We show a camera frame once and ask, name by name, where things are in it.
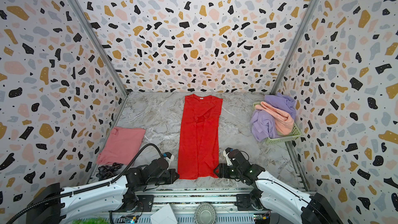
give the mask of marble table surface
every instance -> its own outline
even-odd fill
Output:
[[[118,127],[146,129],[142,146],[156,144],[162,152],[171,152],[175,161],[171,168],[177,168],[180,127],[184,97],[192,93],[140,93],[129,95]],[[250,119],[253,102],[262,101],[263,93],[202,93],[197,96],[213,95],[223,99],[218,128],[219,161],[226,163],[223,150],[227,147],[247,152],[250,163],[264,167],[281,181],[299,187],[295,170],[284,142],[277,144],[259,143],[251,134]],[[135,165],[150,164],[158,158],[156,150],[146,148],[137,158]],[[177,180],[166,188],[241,188],[242,182],[230,179],[201,177],[196,180]]]

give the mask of peach cloth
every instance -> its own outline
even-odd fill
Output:
[[[275,119],[276,130],[282,135],[287,135],[292,132],[295,121],[292,119],[289,113],[275,108],[264,101],[262,101],[260,105],[256,105],[256,109],[264,110],[271,114],[271,116]]]
[[[114,127],[105,148],[98,155],[97,164],[128,164],[140,150],[145,129]]]

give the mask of terrazzo wallpaper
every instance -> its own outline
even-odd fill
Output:
[[[48,185],[87,182],[123,95],[66,0],[1,2],[5,223]]]
[[[344,223],[398,223],[397,0],[320,0],[280,89],[313,190]]]
[[[266,92],[310,0],[78,0],[128,91]]]

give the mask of green plastic basket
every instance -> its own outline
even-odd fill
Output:
[[[251,109],[254,111],[256,109],[255,105],[260,105],[260,103],[261,102],[253,103],[253,107]],[[267,144],[275,144],[275,143],[279,143],[279,142],[293,141],[301,136],[302,136],[302,133],[295,123],[295,125],[293,126],[292,132],[289,133],[288,135],[280,137],[280,138],[264,138],[262,140],[262,142],[266,142]]]

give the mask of lavender garment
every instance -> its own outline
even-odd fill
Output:
[[[264,101],[271,104],[273,107],[289,113],[293,120],[296,118],[296,101],[290,96],[283,95],[281,93],[278,93],[277,95],[266,95],[264,97]]]
[[[275,119],[264,110],[254,110],[250,122],[253,124],[251,132],[258,142],[264,138],[278,138]]]

